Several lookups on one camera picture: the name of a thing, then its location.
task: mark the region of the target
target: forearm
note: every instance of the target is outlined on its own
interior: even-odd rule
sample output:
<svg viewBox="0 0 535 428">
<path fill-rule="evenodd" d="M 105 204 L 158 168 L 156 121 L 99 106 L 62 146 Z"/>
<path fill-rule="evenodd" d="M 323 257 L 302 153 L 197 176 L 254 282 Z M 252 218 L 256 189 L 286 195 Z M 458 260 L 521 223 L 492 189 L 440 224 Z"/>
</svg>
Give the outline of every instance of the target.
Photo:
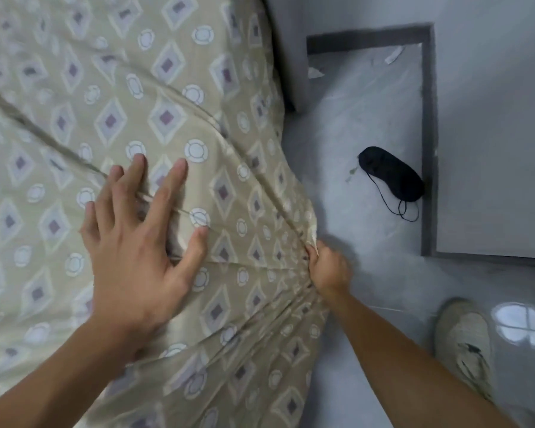
<svg viewBox="0 0 535 428">
<path fill-rule="evenodd" d="M 423 349 L 347 292 L 326 295 L 395 428 L 514 427 Z"/>
<path fill-rule="evenodd" d="M 72 427 L 130 360 L 124 338 L 91 322 L 79 327 L 48 360 L 0 397 L 0 427 Z"/>
</svg>

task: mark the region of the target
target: foot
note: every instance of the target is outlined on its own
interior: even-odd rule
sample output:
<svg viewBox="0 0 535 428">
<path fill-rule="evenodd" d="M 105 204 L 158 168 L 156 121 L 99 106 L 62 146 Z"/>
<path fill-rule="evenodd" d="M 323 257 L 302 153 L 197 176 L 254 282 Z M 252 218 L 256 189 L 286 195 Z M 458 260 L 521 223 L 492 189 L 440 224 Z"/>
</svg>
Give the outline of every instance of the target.
<svg viewBox="0 0 535 428">
<path fill-rule="evenodd" d="M 434 332 L 434 355 L 448 371 L 493 402 L 490 329 L 473 302 L 456 299 L 442 309 Z"/>
</svg>

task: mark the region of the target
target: left hand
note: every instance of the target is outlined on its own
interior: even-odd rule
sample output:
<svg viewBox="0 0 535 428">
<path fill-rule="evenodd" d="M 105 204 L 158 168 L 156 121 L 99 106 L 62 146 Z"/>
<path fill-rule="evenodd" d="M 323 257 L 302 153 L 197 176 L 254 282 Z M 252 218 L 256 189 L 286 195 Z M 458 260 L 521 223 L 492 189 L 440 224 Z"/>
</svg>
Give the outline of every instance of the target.
<svg viewBox="0 0 535 428">
<path fill-rule="evenodd" d="M 135 155 L 125 172 L 113 166 L 95 203 L 87 203 L 80 230 L 94 275 L 89 321 L 126 337 L 132 352 L 177 313 L 207 253 L 207 227 L 194 231 L 178 266 L 165 252 L 170 215 L 188 172 L 186 160 L 176 161 L 141 222 L 135 193 L 145 167 L 143 155 Z"/>
</svg>

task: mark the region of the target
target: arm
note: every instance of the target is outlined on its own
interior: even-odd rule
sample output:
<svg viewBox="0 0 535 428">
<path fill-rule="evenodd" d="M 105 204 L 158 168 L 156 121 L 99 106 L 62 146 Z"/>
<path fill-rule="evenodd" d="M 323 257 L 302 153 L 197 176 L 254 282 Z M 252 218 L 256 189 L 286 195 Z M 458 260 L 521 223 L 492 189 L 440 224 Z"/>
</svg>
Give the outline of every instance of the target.
<svg viewBox="0 0 535 428">
<path fill-rule="evenodd" d="M 395 428 L 515 425 L 402 332 L 349 294 L 347 260 L 324 243 L 307 247 L 311 279 L 333 312 Z"/>
<path fill-rule="evenodd" d="M 0 397 L 0 427 L 72 427 L 107 383 L 177 312 L 206 255 L 207 229 L 194 231 L 184 258 L 166 256 L 169 216 L 188 165 L 178 160 L 144 222 L 135 192 L 145 172 L 136 155 L 114 166 L 81 228 L 95 276 L 93 314 L 48 360 Z"/>
</svg>

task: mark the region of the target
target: black string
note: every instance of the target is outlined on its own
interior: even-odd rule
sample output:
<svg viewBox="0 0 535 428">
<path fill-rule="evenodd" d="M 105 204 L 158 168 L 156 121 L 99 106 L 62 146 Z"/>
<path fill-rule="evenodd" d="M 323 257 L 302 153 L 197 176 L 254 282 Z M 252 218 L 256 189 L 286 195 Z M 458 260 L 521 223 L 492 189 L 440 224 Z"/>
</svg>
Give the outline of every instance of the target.
<svg viewBox="0 0 535 428">
<path fill-rule="evenodd" d="M 377 187 L 377 189 L 378 189 L 378 193 L 380 194 L 380 198 L 382 198 L 382 202 L 385 203 L 385 206 L 386 206 L 386 208 L 388 209 L 388 211 L 389 211 L 390 213 L 392 213 L 393 215 L 400 216 L 402 219 L 404 219 L 404 220 L 407 221 L 407 222 L 416 222 L 416 221 L 418 221 L 418 218 L 420 217 L 420 208 L 418 207 L 418 203 L 416 203 L 416 209 L 417 209 L 417 211 L 418 211 L 418 215 L 416 216 L 416 219 L 414 219 L 414 221 L 411 221 L 410 219 L 406 219 L 406 218 L 405 218 L 405 214 L 406 214 L 406 210 L 407 210 L 407 203 L 406 203 L 406 201 L 402 201 L 402 200 L 400 200 L 400 202 L 398 203 L 398 213 L 393 212 L 393 211 L 391 210 L 391 208 L 388 207 L 388 204 L 386 203 L 385 198 L 382 196 L 382 192 L 380 191 L 380 188 L 378 187 L 377 182 L 374 181 L 374 180 L 372 179 L 372 177 L 371 177 L 371 175 L 370 175 L 369 173 L 367 173 L 367 175 L 369 176 L 369 179 L 371 179 L 371 181 L 372 181 L 372 182 L 375 184 L 375 186 Z M 402 205 L 403 202 L 405 203 L 405 211 L 404 211 L 404 212 L 401 212 L 401 211 L 400 211 L 400 206 Z"/>
</svg>

